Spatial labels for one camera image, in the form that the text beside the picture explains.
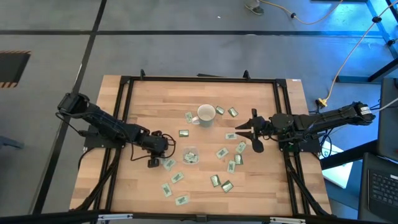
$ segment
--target keyboard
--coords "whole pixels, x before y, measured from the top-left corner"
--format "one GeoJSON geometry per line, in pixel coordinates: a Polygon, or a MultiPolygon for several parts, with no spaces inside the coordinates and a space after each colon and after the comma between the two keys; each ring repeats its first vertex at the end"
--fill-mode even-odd
{"type": "Polygon", "coordinates": [[[398,177],[370,171],[370,197],[398,208],[398,177]]]}

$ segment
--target wooden tabletop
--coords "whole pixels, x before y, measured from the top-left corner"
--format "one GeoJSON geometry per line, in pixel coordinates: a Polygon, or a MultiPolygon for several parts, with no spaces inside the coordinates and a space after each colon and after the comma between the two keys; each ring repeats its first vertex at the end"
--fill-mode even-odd
{"type": "MultiPolygon", "coordinates": [[[[96,104],[112,114],[120,76],[105,75],[96,104]]],[[[300,80],[287,80],[290,104],[294,114],[307,114],[303,87],[300,80]]],[[[125,86],[122,102],[126,98],[125,86]]],[[[282,105],[283,94],[280,90],[282,105]]],[[[123,112],[122,103],[119,118],[123,112]]],[[[276,113],[274,92],[271,84],[263,83],[216,83],[216,82],[134,82],[127,123],[137,123],[151,131],[161,130],[177,141],[173,159],[177,164],[169,172],[163,166],[147,168],[147,159],[130,161],[131,147],[127,145],[121,155],[112,201],[113,212],[147,213],[206,213],[219,215],[291,215],[289,191],[283,155],[274,141],[265,141],[264,152],[253,151],[250,140],[238,136],[226,140],[226,133],[251,117],[256,108],[265,119],[276,113]],[[211,128],[188,124],[184,114],[197,115],[202,104],[220,106],[225,110],[234,107],[239,115],[233,118],[226,111],[216,115],[211,128]],[[189,137],[180,138],[178,131],[188,129],[189,137]],[[235,147],[240,141],[248,145],[243,152],[244,165],[236,166],[235,173],[227,170],[229,160],[234,160],[235,147]],[[199,163],[186,165],[182,162],[185,147],[195,146],[199,163]],[[229,154],[222,159],[216,152],[227,147],[229,154]],[[173,184],[171,176],[183,172],[185,178],[173,184]],[[213,187],[212,175],[218,174],[221,182],[230,180],[234,185],[227,194],[220,186],[213,187]],[[173,195],[165,197],[161,185],[169,183],[173,195]],[[176,206],[175,199],[189,195],[190,203],[176,206]]],[[[147,155],[134,146],[134,158],[147,155]]],[[[81,162],[70,208],[79,206],[98,181],[104,149],[94,149],[81,162]]],[[[300,153],[305,183],[314,198],[327,212],[330,211],[328,196],[319,161],[310,153],[300,153]]],[[[296,188],[299,211],[302,212],[300,191],[296,188]]],[[[104,208],[108,187],[104,188],[101,208],[104,208]]]]}

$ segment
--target concrete floor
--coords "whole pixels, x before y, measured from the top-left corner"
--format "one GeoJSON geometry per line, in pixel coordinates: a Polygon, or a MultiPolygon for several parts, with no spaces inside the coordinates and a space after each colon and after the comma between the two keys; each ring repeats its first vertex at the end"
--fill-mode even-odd
{"type": "MultiPolygon", "coordinates": [[[[100,0],[2,0],[0,29],[91,30],[100,0]]],[[[377,12],[386,3],[372,0],[377,12]]],[[[323,16],[335,3],[309,0],[280,2],[305,21],[323,16]]],[[[255,16],[242,0],[219,1],[108,1],[100,30],[361,30],[371,25],[363,3],[344,3],[313,26],[291,21],[283,11],[263,5],[255,16]]],[[[396,23],[386,13],[386,29],[396,23]]],[[[240,77],[300,78],[309,110],[325,97],[335,73],[357,37],[136,35],[97,36],[81,92],[96,100],[103,75],[195,76],[197,73],[240,77]]],[[[0,150],[0,216],[29,211],[45,161],[60,122],[54,116],[62,96],[72,89],[85,51],[87,35],[0,35],[0,50],[31,50],[32,56],[15,89],[0,90],[0,133],[25,142],[25,149],[0,150]]],[[[392,60],[385,42],[366,38],[352,55],[342,75],[368,76],[392,60]]],[[[336,84],[328,110],[363,101],[375,105],[379,85],[336,84]]],[[[87,125],[72,121],[80,129],[87,125]]],[[[333,144],[349,149],[377,138],[377,121],[367,127],[348,126],[332,135],[333,144]],[[362,133],[353,138],[352,133],[362,133]]],[[[68,209],[83,139],[68,130],[44,212],[68,209]]],[[[343,217],[352,217],[333,211],[343,217]]]]}

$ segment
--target money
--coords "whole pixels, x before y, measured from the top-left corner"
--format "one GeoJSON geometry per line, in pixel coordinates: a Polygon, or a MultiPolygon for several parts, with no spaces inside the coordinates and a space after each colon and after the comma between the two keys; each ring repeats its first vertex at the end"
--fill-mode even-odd
{"type": "Polygon", "coordinates": [[[231,173],[231,174],[235,173],[235,165],[236,165],[235,161],[229,161],[228,162],[228,168],[227,168],[226,171],[231,173]]]}
{"type": "Polygon", "coordinates": [[[238,136],[235,133],[226,133],[225,139],[237,139],[238,136]]]}
{"type": "Polygon", "coordinates": [[[225,112],[225,110],[224,110],[222,107],[217,106],[217,107],[216,107],[216,112],[217,112],[218,114],[223,115],[224,112],[225,112]]]}
{"type": "Polygon", "coordinates": [[[242,155],[240,155],[240,154],[235,155],[235,164],[236,165],[243,165],[242,155]]]}
{"type": "Polygon", "coordinates": [[[224,190],[225,193],[228,193],[234,186],[232,185],[231,181],[227,180],[221,188],[224,190]]]}
{"type": "Polygon", "coordinates": [[[232,117],[236,117],[239,113],[235,110],[235,108],[231,108],[228,110],[228,113],[232,116],[232,117]]]}
{"type": "Polygon", "coordinates": [[[184,159],[186,162],[189,162],[189,163],[198,162],[198,156],[192,152],[185,154],[184,159]]]}
{"type": "Polygon", "coordinates": [[[167,161],[163,162],[163,166],[167,171],[172,170],[172,167],[176,164],[176,161],[174,159],[169,159],[167,161]]]}
{"type": "Polygon", "coordinates": [[[192,123],[192,113],[191,112],[185,113],[185,119],[187,120],[187,123],[192,123]]]}
{"type": "Polygon", "coordinates": [[[173,184],[175,184],[178,181],[182,180],[183,178],[184,178],[184,175],[182,174],[182,172],[178,172],[172,177],[172,182],[173,182],[173,184]]]}
{"type": "Polygon", "coordinates": [[[179,131],[180,137],[188,137],[189,136],[189,130],[180,130],[179,131]]]}
{"type": "Polygon", "coordinates": [[[220,178],[218,175],[214,175],[210,177],[211,183],[213,184],[213,187],[217,187],[221,184],[220,178]]]}
{"type": "Polygon", "coordinates": [[[175,205],[183,205],[189,202],[188,195],[184,195],[175,199],[175,205]]]}
{"type": "Polygon", "coordinates": [[[162,189],[165,197],[172,195],[172,189],[170,188],[169,184],[162,184],[162,189]]]}
{"type": "Polygon", "coordinates": [[[226,156],[228,153],[229,153],[229,152],[228,152],[228,149],[224,147],[224,148],[220,149],[220,150],[216,153],[216,156],[217,156],[217,158],[221,159],[222,157],[226,156]]]}
{"type": "Polygon", "coordinates": [[[239,154],[242,154],[242,152],[244,151],[244,149],[246,148],[246,143],[244,142],[240,142],[238,144],[238,146],[236,146],[236,152],[238,152],[239,154]]]}
{"type": "Polygon", "coordinates": [[[165,158],[159,158],[160,164],[164,164],[164,162],[165,162],[166,160],[167,160],[167,159],[165,159],[165,158]]]}

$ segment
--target white mug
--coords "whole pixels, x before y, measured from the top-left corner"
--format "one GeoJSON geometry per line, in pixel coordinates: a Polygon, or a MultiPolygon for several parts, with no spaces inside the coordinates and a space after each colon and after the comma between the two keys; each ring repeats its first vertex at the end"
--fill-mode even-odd
{"type": "Polygon", "coordinates": [[[201,105],[198,108],[198,116],[192,118],[192,124],[200,124],[205,128],[213,125],[216,109],[211,105],[201,105]]]}

